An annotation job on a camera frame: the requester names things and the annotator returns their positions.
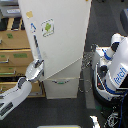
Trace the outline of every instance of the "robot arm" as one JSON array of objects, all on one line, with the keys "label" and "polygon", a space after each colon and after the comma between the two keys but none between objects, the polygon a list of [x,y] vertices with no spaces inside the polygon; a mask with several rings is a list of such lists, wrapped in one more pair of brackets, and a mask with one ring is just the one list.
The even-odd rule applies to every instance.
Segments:
[{"label": "robot arm", "polygon": [[32,85],[25,77],[18,80],[16,86],[0,95],[0,120],[3,120],[15,107],[26,99]]},{"label": "robot arm", "polygon": [[31,82],[39,80],[44,73],[44,61],[38,47],[34,31],[34,41],[38,53],[38,59],[29,64],[26,70],[26,77],[21,77],[16,86],[0,94],[0,120],[3,120],[15,107],[23,102],[32,89]]}]

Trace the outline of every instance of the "handle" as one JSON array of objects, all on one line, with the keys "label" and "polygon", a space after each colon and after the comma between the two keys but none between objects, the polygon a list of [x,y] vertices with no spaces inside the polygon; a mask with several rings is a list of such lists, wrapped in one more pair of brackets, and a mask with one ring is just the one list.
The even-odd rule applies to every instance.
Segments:
[{"label": "handle", "polygon": [[56,84],[66,84],[67,82],[69,82],[69,80],[66,80],[66,81],[52,81]]},{"label": "handle", "polygon": [[0,61],[0,64],[8,63],[8,62],[9,62],[9,59],[7,59],[6,61]]},{"label": "handle", "polygon": [[16,71],[14,72],[7,72],[7,73],[0,73],[0,75],[15,75]]}]

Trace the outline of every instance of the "white panel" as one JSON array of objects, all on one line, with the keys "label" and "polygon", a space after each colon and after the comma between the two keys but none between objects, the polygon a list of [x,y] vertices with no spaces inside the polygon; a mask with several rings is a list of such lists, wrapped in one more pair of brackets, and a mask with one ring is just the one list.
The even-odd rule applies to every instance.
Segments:
[{"label": "white panel", "polygon": [[81,71],[81,65],[82,65],[82,58],[78,59],[76,62],[72,63],[65,69],[61,70],[60,72],[56,73],[55,75],[48,78],[50,79],[70,79],[70,78],[79,78],[80,77],[80,71]]},{"label": "white panel", "polygon": [[[37,52],[30,24],[37,30],[37,41],[44,59],[43,79],[47,79],[82,57],[89,21],[91,0],[19,0],[34,59]],[[27,19],[26,13],[33,17]],[[54,21],[54,34],[43,37],[41,24]]]},{"label": "white panel", "polygon": [[44,80],[47,99],[77,98],[79,79]]}]

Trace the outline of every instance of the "black floor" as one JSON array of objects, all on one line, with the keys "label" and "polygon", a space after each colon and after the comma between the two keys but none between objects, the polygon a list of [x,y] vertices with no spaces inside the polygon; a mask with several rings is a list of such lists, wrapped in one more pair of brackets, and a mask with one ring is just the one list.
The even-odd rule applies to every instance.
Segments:
[{"label": "black floor", "polygon": [[91,45],[97,44],[100,47],[109,47],[111,37],[115,33],[126,36],[121,22],[120,12],[128,8],[128,0],[92,0],[91,16],[86,36],[85,51],[91,51]]},{"label": "black floor", "polygon": [[[128,0],[93,0],[86,37],[85,51],[90,52],[92,44],[110,46],[111,36],[120,33],[126,36],[120,23],[120,12],[128,8]],[[84,90],[84,81],[80,81]],[[90,116],[97,116],[101,128],[105,119],[97,109],[87,109],[85,94],[78,92],[77,99],[47,100],[46,98],[26,99],[3,121],[0,128],[36,128],[41,125],[79,125],[92,128]]]}]

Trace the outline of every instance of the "blue label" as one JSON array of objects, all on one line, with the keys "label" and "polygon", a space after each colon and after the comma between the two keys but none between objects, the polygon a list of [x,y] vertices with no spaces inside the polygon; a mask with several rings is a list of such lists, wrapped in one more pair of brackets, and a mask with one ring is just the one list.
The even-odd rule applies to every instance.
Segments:
[{"label": "blue label", "polygon": [[114,81],[120,85],[122,79],[124,78],[125,74],[126,74],[126,70],[124,68],[120,68],[120,72],[117,74],[117,77],[114,78]]}]

